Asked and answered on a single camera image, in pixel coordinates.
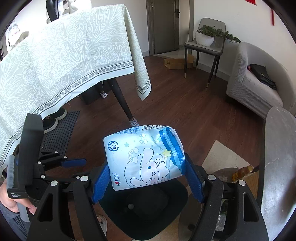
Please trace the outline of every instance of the sofa cushion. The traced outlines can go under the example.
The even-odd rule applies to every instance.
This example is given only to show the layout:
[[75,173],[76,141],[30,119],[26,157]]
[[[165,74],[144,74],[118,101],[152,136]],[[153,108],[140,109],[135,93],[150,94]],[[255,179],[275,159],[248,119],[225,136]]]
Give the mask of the sofa cushion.
[[283,101],[281,100],[277,91],[261,83],[251,71],[246,69],[246,74],[242,82],[251,91],[259,95],[262,99],[264,99],[270,105],[283,107],[284,105]]

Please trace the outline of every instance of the dark brown floor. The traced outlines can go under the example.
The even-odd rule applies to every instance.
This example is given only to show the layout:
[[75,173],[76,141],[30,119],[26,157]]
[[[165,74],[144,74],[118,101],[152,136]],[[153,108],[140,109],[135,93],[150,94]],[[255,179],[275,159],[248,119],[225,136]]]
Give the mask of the dark brown floor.
[[[141,101],[137,96],[133,75],[117,78],[126,101],[140,125],[157,124],[173,127],[195,164],[202,164],[215,140],[227,146],[251,165],[259,164],[263,119],[245,106],[226,96],[227,82],[213,79],[205,88],[209,73],[189,69],[169,70],[163,58],[148,56],[145,63],[152,90]],[[91,170],[105,161],[103,137],[129,128],[128,119],[112,92],[106,99],[85,105],[79,98],[70,101],[68,111],[80,110],[67,149],[69,158],[84,157],[84,168],[57,168],[49,174],[70,176]],[[104,214],[96,205],[98,213]],[[73,218],[77,238],[81,238],[78,223]],[[108,240],[130,241],[108,220]]]

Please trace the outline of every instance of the gray pants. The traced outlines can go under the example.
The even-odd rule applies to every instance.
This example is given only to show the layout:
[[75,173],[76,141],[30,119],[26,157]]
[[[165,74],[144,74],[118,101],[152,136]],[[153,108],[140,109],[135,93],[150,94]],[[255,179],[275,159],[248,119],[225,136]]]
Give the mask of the gray pants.
[[24,222],[18,213],[10,211],[8,208],[4,207],[0,202],[0,211],[6,219],[7,223],[10,225],[15,234],[21,239],[21,241],[26,241],[30,222]]

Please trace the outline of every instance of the black leather purse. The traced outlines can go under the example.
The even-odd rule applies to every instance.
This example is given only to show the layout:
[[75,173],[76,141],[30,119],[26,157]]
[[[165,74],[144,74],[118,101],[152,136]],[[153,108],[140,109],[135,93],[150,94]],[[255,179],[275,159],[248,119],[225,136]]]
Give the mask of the black leather purse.
[[250,64],[251,72],[256,78],[263,84],[269,86],[273,90],[276,90],[276,83],[272,81],[266,71],[266,67],[258,64]]

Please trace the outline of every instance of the gray chair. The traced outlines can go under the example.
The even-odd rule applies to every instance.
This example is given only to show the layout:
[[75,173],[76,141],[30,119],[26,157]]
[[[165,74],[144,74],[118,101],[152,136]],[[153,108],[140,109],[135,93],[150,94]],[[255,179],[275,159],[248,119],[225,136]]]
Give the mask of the gray chair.
[[[207,26],[211,26],[211,27],[215,27],[216,29],[220,28],[225,32],[225,23],[215,20],[215,19],[211,19],[211,18],[203,18],[200,21],[200,24],[198,26],[198,30],[200,30],[200,28],[204,25]],[[209,76],[209,80],[207,83],[207,87],[209,86],[209,83],[212,79],[213,73],[214,73],[214,69],[216,66],[216,71],[215,71],[215,77],[217,75],[217,70],[218,70],[218,66],[219,66],[219,60],[220,60],[220,56],[223,53],[223,49],[224,49],[224,42],[225,39],[223,38],[219,38],[219,37],[215,37],[214,42],[212,43],[212,45],[210,47],[206,47],[203,46],[201,44],[197,44],[195,41],[195,38],[192,42],[185,42],[184,43],[184,47],[185,47],[185,73],[184,73],[184,77],[186,78],[186,72],[187,72],[187,53],[188,53],[188,49],[192,49],[192,50],[196,50],[197,51],[197,58],[196,58],[196,69],[197,69],[197,65],[198,65],[198,59],[200,56],[200,52],[203,53],[207,53],[210,55],[215,56],[214,58],[214,62],[213,62],[213,66],[211,69],[211,73]]]
[[[277,90],[261,83],[247,70],[249,64],[265,66],[270,79],[276,83]],[[274,106],[283,107],[294,116],[296,114],[296,91],[287,72],[268,53],[249,43],[242,42],[238,45],[226,93],[262,118]]]

